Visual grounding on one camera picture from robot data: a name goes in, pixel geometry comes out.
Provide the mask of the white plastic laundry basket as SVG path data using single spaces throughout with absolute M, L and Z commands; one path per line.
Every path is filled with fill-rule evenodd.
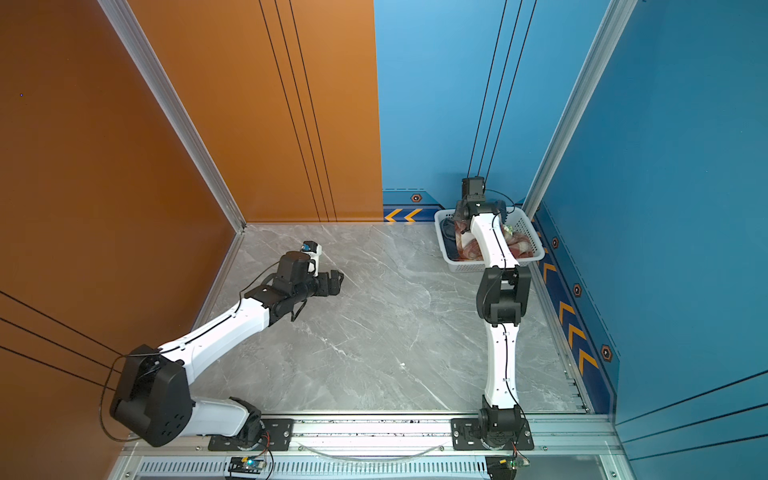
M 485 267 L 484 263 L 481 260 L 458 260 L 458 250 L 455 239 L 448 241 L 446 235 L 443 233 L 442 224 L 445 220 L 447 220 L 450 225 L 453 225 L 453 213 L 454 209 L 447 209 L 438 210 L 434 214 L 434 226 L 442 258 L 448 265 L 448 269 L 453 273 L 479 272 Z M 523 237 L 525 239 L 523 244 L 528 245 L 528 249 L 525 249 L 522 252 L 522 256 L 519 256 L 519 253 L 521 252 L 521 248 L 518 248 L 519 242 L 516 242 L 515 248 L 512 249 L 513 255 L 521 265 L 528 265 L 544 258 L 545 252 L 542 242 L 539 239 L 531 220 L 521 208 L 507 208 L 507 221 L 505 227 L 511 230 L 514 238 Z

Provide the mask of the red plaid skirt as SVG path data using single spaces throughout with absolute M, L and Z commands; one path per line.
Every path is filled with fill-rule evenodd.
M 481 261 L 483 259 L 482 252 L 476 238 L 469 231 L 468 223 L 465 221 L 454 222 L 458 258 L 467 261 Z M 504 239 L 516 259 L 533 258 L 538 255 L 535 243 L 523 230 L 514 229 L 514 237 L 509 240 L 505 237 Z

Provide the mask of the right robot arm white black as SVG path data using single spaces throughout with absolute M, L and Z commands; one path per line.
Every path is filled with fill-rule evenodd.
M 480 176 L 462 180 L 455 215 L 458 235 L 470 233 L 485 265 L 476 310 L 488 340 L 488 370 L 479 413 L 479 437 L 491 450 L 516 453 L 534 449 L 533 434 L 516 388 L 515 348 L 527 311 L 531 274 L 510 251 L 504 237 L 507 207 L 485 196 Z

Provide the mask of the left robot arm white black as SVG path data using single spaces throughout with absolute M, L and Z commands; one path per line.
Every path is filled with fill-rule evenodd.
M 322 272 L 322 248 L 306 242 L 269 265 L 224 313 L 157 348 L 141 345 L 115 359 L 122 367 L 110 401 L 101 408 L 134 437 L 162 447 L 178 437 L 204 436 L 252 450 L 265 445 L 261 411 L 236 397 L 196 398 L 190 387 L 212 364 L 284 317 L 296 320 L 313 297 L 336 296 L 345 279 Z

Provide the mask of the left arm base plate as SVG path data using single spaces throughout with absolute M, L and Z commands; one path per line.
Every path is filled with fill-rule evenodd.
M 232 452 L 285 452 L 289 450 L 294 429 L 292 418 L 261 418 L 249 421 L 233 437 L 214 435 L 208 450 Z

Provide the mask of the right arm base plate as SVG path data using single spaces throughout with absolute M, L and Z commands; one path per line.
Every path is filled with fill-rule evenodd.
M 450 427 L 456 451 L 532 451 L 535 448 L 526 420 L 516 421 L 511 426 L 482 426 L 477 417 L 459 417 L 450 420 Z

